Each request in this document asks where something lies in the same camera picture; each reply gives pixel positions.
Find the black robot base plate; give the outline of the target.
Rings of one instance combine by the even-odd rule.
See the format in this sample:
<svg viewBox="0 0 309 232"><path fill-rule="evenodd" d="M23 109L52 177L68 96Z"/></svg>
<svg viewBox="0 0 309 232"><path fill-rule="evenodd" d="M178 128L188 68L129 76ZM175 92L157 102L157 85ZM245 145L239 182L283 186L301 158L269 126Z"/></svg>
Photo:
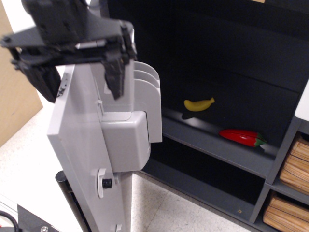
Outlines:
<svg viewBox="0 0 309 232"><path fill-rule="evenodd" d="M20 205L17 205L17 213L18 225L22 232L59 232L54 226Z"/></svg>

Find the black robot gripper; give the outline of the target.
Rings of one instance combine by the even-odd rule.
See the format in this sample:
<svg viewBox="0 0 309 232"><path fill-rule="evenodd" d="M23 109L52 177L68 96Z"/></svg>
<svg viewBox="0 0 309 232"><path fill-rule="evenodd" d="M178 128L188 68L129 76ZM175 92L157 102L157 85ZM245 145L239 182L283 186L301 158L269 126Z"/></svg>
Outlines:
<svg viewBox="0 0 309 232"><path fill-rule="evenodd" d="M123 58L103 61L105 81L115 100L124 94L125 63L136 58L131 40L133 26L121 20L99 18L90 12L81 0L24 0L24 9L31 15L35 26L16 34L6 35L0 44L9 50L39 49L47 52L43 58L30 59L33 65L51 62L64 64L64 54L76 51L81 43L105 40L111 47L120 47ZM55 103L61 77L55 66L19 65L19 70L49 102Z"/></svg>

